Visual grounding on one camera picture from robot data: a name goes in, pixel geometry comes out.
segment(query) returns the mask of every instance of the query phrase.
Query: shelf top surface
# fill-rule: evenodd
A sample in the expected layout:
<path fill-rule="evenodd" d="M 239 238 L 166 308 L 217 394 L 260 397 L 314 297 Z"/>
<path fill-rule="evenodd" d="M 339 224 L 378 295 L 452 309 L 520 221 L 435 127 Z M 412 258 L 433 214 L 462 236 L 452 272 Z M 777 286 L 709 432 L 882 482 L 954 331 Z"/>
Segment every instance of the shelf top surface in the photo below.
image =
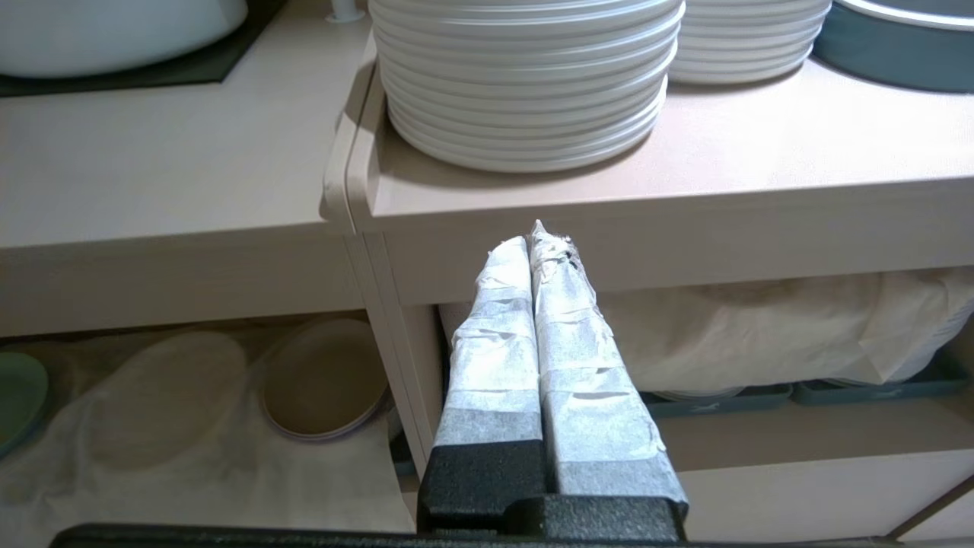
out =
<path fill-rule="evenodd" d="M 222 84 L 0 100 L 0 250 L 320 223 L 368 19 L 288 3 Z"/>
<path fill-rule="evenodd" d="M 974 97 L 865 82 L 809 60 L 751 86 L 670 86 L 648 139 L 616 159 L 542 175 L 434 160 L 389 131 L 376 221 L 472 212 L 618 214 L 666 198 L 710 198 L 974 177 Z"/>

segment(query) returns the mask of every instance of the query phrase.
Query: teal tray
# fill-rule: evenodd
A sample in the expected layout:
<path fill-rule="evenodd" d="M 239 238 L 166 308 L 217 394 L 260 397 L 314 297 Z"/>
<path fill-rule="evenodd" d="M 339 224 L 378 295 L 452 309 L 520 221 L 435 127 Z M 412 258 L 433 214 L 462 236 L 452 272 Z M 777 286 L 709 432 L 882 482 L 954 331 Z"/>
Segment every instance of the teal tray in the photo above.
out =
<path fill-rule="evenodd" d="M 689 416 L 694 414 L 717 414 L 740 411 L 772 410 L 783 406 L 791 396 L 791 384 L 772 386 L 749 386 L 743 392 L 730 398 L 694 400 L 692 402 L 671 402 L 650 392 L 639 395 L 655 418 L 667 416 Z"/>
<path fill-rule="evenodd" d="M 963 390 L 971 376 L 946 350 L 939 350 L 930 365 L 913 378 L 899 384 L 840 387 L 822 380 L 795 383 L 792 400 L 803 406 L 832 406 L 947 396 Z"/>

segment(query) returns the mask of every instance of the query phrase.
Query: white sink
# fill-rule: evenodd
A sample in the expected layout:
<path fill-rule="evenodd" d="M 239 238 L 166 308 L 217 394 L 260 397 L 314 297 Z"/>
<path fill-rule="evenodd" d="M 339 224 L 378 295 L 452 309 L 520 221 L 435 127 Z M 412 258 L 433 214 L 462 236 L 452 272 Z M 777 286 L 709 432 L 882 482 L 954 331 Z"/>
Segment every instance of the white sink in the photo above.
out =
<path fill-rule="evenodd" d="M 226 36 L 245 0 L 0 0 L 0 74 L 89 76 L 172 59 Z"/>

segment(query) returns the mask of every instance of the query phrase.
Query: black mat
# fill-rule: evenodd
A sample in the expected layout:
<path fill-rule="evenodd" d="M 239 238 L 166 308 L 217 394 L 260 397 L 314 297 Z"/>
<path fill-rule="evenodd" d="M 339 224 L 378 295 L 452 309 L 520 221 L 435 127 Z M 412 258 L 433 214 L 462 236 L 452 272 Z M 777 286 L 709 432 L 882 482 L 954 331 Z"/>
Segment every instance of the black mat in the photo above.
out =
<path fill-rule="evenodd" d="M 216 43 L 176 59 L 79 78 L 49 80 L 0 75 L 0 98 L 222 82 L 285 2 L 247 0 L 247 17 L 237 30 Z"/>

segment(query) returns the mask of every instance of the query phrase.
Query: green plate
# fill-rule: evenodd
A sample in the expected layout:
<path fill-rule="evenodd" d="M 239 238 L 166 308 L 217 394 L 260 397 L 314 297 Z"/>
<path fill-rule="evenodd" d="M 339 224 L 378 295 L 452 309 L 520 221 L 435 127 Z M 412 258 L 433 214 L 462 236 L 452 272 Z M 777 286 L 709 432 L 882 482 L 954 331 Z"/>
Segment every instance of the green plate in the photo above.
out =
<path fill-rule="evenodd" d="M 0 352 L 0 458 L 34 432 L 47 397 L 48 373 L 40 362 Z"/>

